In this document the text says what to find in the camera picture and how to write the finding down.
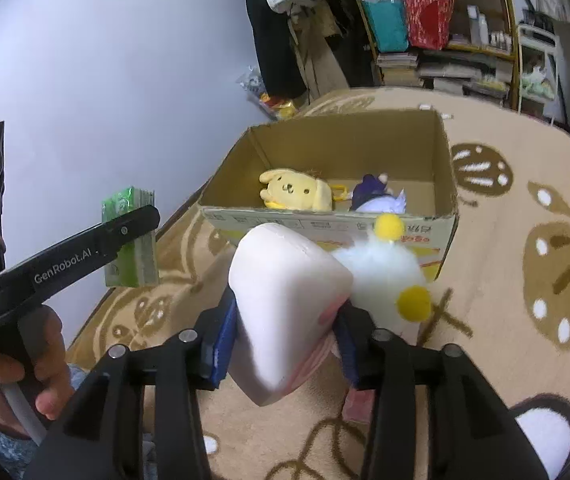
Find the person left hand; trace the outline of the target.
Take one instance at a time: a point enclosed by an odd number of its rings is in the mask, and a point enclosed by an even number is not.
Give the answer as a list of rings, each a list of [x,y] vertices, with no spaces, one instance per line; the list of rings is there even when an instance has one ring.
[[[69,368],[65,361],[66,350],[61,319],[49,307],[45,307],[44,312],[48,315],[43,326],[46,348],[34,364],[35,376],[44,387],[37,396],[36,409],[46,419],[54,420],[61,414],[75,390],[72,388]],[[20,362],[0,353],[0,385],[20,382],[24,376],[25,371]],[[0,429],[8,434],[27,436],[1,389]]]

